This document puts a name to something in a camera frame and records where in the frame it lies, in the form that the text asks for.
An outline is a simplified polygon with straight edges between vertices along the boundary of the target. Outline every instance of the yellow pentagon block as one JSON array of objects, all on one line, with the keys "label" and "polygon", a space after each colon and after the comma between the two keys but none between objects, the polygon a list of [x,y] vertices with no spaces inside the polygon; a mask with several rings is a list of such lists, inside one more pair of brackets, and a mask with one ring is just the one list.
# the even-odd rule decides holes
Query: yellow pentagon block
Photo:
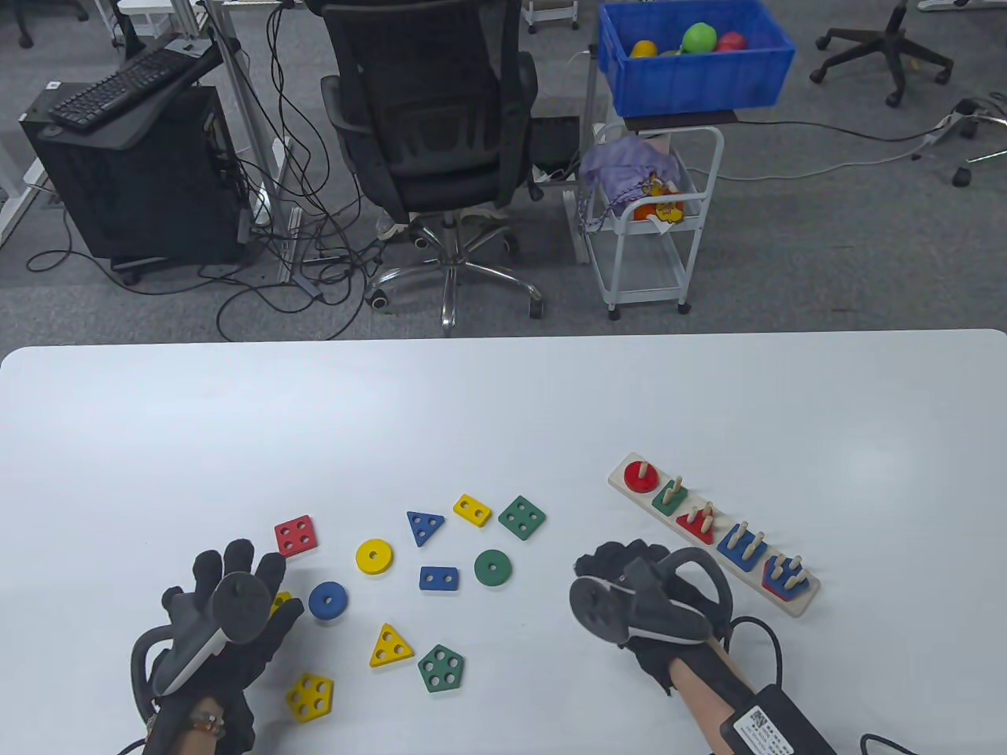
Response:
[{"label": "yellow pentagon block", "polygon": [[305,673],[287,693],[287,705],[299,724],[327,716],[332,712],[332,680]]},{"label": "yellow pentagon block", "polygon": [[276,594],[276,599],[273,601],[273,607],[269,609],[269,616],[270,616],[270,618],[272,618],[273,614],[276,613],[276,609],[277,608],[279,608],[280,606],[282,606],[284,603],[286,603],[292,597],[294,597],[294,596],[291,595],[290,593],[277,593]]}]

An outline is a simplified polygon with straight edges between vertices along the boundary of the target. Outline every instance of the black computer case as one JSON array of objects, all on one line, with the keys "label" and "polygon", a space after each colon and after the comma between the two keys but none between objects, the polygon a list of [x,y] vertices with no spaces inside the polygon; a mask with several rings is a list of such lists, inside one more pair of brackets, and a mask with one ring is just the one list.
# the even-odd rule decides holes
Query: black computer case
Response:
[{"label": "black computer case", "polygon": [[94,257],[212,265],[245,256],[249,192],[214,88],[179,92],[122,150],[54,127],[46,111],[62,97],[43,92],[21,125]]}]

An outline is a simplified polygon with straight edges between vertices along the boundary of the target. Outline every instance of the cable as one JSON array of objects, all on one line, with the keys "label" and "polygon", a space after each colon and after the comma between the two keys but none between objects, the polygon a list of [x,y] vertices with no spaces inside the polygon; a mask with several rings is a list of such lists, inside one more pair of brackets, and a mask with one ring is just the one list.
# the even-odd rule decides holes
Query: cable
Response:
[{"label": "cable", "polygon": [[[857,168],[857,167],[868,167],[871,165],[884,165],[885,163],[895,162],[896,160],[901,160],[905,157],[915,154],[919,150],[919,147],[915,147],[908,152],[902,152],[901,154],[895,155],[894,157],[883,157],[880,160],[859,160],[855,162],[842,162],[839,165],[830,165],[828,168],[821,168],[820,170],[812,170],[808,173],[799,173],[798,175],[755,175],[755,176],[733,176],[725,175],[723,173],[717,174],[718,180],[725,181],[797,181],[802,178],[811,178],[817,175],[825,175],[826,173],[831,173],[834,170],[839,170],[840,168]],[[702,173],[703,175],[710,175],[708,170],[703,170],[702,168],[689,168],[696,173]]]}]

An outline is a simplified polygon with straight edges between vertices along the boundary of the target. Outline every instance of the black mesh chair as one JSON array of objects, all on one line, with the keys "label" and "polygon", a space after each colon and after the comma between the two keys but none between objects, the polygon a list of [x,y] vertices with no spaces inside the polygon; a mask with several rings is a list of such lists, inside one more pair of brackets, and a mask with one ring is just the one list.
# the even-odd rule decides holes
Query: black mesh chair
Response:
[{"label": "black mesh chair", "polygon": [[367,292],[388,304],[385,287],[404,279],[443,277],[441,325],[450,334],[460,273],[518,286],[529,313],[544,302],[531,283],[480,265],[470,253],[508,229],[498,222],[462,240],[460,210],[510,203],[531,180],[535,62],[518,51],[521,0],[307,0],[325,20],[339,74],[322,79],[325,110],[346,165],[361,188],[396,222],[411,223],[418,248],[436,251],[421,264],[395,268]]}]

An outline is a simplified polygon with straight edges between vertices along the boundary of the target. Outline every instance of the yellow triangle block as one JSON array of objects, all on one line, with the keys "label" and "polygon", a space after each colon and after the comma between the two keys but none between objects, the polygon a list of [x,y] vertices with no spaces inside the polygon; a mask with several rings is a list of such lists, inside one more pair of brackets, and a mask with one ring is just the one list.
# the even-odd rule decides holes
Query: yellow triangle block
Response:
[{"label": "yellow triangle block", "polygon": [[377,668],[380,665],[388,665],[399,660],[411,658],[416,653],[409,643],[402,638],[402,635],[395,630],[391,624],[385,624],[378,635],[378,644],[375,651],[371,653],[371,667]]}]

